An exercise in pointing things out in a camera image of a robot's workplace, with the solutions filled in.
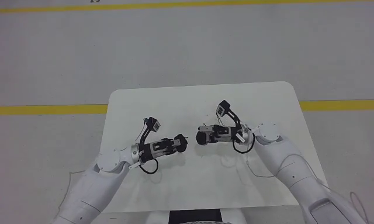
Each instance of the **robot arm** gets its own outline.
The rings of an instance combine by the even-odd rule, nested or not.
[[[68,192],[53,224],[91,223],[107,207],[131,168],[141,167],[147,161],[156,160],[163,155],[186,150],[187,140],[181,134],[174,139],[165,138],[145,144],[149,132],[156,132],[160,124],[154,118],[145,119],[144,124],[147,128],[140,143],[99,154]]]
[[[226,101],[221,102],[216,110],[216,114],[221,117],[230,112],[233,113]],[[267,169],[296,198],[308,224],[366,223],[350,202],[330,192],[315,177],[299,149],[279,133],[276,124],[262,123],[251,130],[235,114],[228,116],[235,121],[234,127],[201,126],[196,135],[198,143],[206,145],[232,141],[234,149],[239,153],[248,153],[254,148]],[[235,143],[251,147],[240,152],[235,148]]]

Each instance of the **yellow floor line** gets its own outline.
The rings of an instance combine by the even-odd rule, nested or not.
[[[300,101],[302,111],[374,111],[374,100]],[[108,105],[0,106],[0,115],[106,114]]]
[[[174,7],[204,7],[229,5],[269,5],[269,4],[301,4],[326,2],[355,2],[374,0],[225,0],[225,1],[192,1],[192,2],[159,2],[123,5],[80,5],[80,6],[52,6],[28,8],[0,8],[0,13],[31,13],[31,12],[63,12],[63,11],[111,11],[124,9],[154,9]]]

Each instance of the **white table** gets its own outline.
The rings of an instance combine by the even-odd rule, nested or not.
[[[254,177],[230,143],[196,143],[198,126],[218,124],[215,110],[224,99],[251,126],[277,123],[325,181],[295,91],[286,82],[117,90],[109,99],[101,151],[132,145],[149,116],[158,119],[161,128],[151,132],[147,142],[182,133],[189,144],[184,153],[158,158],[160,169],[154,175],[131,170],[104,212],[296,205],[276,178]],[[226,116],[223,122],[234,125]],[[249,155],[254,171],[269,174],[255,150]],[[145,168],[153,170],[155,165],[148,162]]]

